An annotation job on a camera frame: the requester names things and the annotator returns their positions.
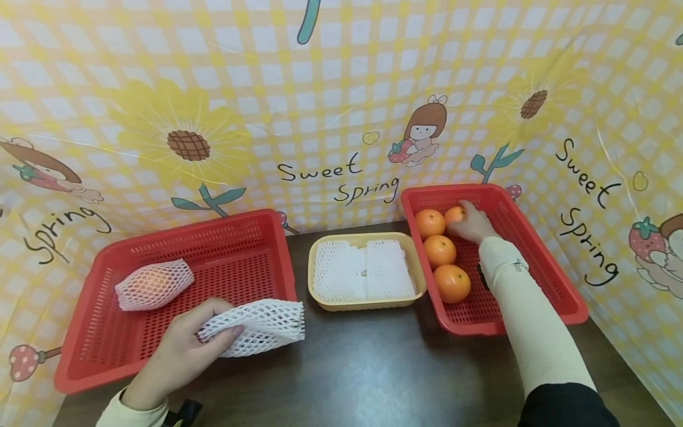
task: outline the red basket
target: red basket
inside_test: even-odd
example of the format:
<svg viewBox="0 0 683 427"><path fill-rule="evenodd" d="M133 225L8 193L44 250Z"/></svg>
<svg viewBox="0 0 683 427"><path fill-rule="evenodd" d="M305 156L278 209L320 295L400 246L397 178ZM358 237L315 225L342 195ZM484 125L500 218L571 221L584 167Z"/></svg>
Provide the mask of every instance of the red basket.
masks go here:
<svg viewBox="0 0 683 427"><path fill-rule="evenodd" d="M456 206L462 199L469 200L483 210L501 237L514 243L529 263L529 272L548 297L563 322L567 325L585 322L588 308L536 234L522 211L504 189L493 184L435 185L407 189L401 202L408 219L410 233L417 248L427 289L432 298L441 326L455 335L496 335L505 333L505 325L496 299L482 283L477 264L479 248L461 238L453 238L458 249L456 264L463 268L472 281L470 295L459 304L444 304L438 295L434 275L427 260L422 239L417 231L415 214L423 209L436 209L441 213Z"/></svg>
<svg viewBox="0 0 683 427"><path fill-rule="evenodd" d="M114 286L136 269L184 258L195 282L166 306L122 312ZM113 243L85 279L62 346L55 387L75 393L140 371L173 317L208 297L234 305L296 301L294 272L278 214L246 212Z"/></svg>

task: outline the plastic backdrop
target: plastic backdrop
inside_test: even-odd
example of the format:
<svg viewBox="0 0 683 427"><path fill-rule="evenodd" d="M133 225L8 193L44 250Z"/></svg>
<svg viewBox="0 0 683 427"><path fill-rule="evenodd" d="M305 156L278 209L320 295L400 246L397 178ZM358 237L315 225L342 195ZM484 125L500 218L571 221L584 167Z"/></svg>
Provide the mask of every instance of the plastic backdrop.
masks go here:
<svg viewBox="0 0 683 427"><path fill-rule="evenodd" d="M683 6L0 4L0 424L48 426L93 257L256 208L395 221L401 190L510 192L683 425Z"/></svg>

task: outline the wooden table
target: wooden table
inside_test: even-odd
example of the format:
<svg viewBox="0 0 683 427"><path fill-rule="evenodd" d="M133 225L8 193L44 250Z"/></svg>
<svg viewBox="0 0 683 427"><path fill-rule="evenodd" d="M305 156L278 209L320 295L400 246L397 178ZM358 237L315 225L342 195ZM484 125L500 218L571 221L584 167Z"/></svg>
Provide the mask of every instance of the wooden table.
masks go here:
<svg viewBox="0 0 683 427"><path fill-rule="evenodd" d="M406 308L329 313L307 291L311 245L327 234L398 231L405 222L289 236L306 340L220 359L171 397L205 405L207 426L513 426L524 403L507 337L456 337L429 296ZM673 425L597 326L570 328L623 426ZM130 379L66 398L56 426L92 426Z"/></svg>

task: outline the yellow plastic tray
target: yellow plastic tray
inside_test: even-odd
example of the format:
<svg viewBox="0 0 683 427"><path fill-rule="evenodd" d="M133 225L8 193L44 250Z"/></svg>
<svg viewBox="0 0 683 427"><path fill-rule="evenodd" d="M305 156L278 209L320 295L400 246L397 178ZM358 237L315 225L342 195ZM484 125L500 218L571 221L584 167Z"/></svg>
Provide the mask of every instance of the yellow plastic tray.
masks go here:
<svg viewBox="0 0 683 427"><path fill-rule="evenodd" d="M328 303L323 301L314 291L313 291L313 272L316 267L316 252L318 252L318 245L321 242L326 242L330 240L344 240L349 242L351 245L357 247L367 246L369 240L379 240L379 239L392 239L397 240L401 249L406 252L406 262L408 263L408 274L413 279L415 285L416 295L408 299L385 299L378 301L358 301L351 303ZM328 312L346 312L351 310L369 310L376 308L392 308L392 307L406 307L415 302L419 297L424 295L427 290L427 283L425 282L425 276L422 274L422 266L420 265L420 260L417 257L417 251L415 250L415 244L413 243L413 238L407 234L389 232L389 233L365 233L365 234L334 234L332 236L325 236L318 239L313 246L311 246L311 251L308 254L308 292L311 294L313 299Z"/></svg>

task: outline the fingernail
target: fingernail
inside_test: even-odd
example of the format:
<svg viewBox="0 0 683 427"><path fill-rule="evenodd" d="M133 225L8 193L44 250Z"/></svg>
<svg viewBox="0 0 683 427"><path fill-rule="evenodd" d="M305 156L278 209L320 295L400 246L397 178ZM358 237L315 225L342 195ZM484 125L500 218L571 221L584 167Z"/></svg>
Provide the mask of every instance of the fingernail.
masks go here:
<svg viewBox="0 0 683 427"><path fill-rule="evenodd" d="M237 325L232 328L232 335L235 335L235 338L238 336L242 335L242 332L245 331L245 326L244 325Z"/></svg>

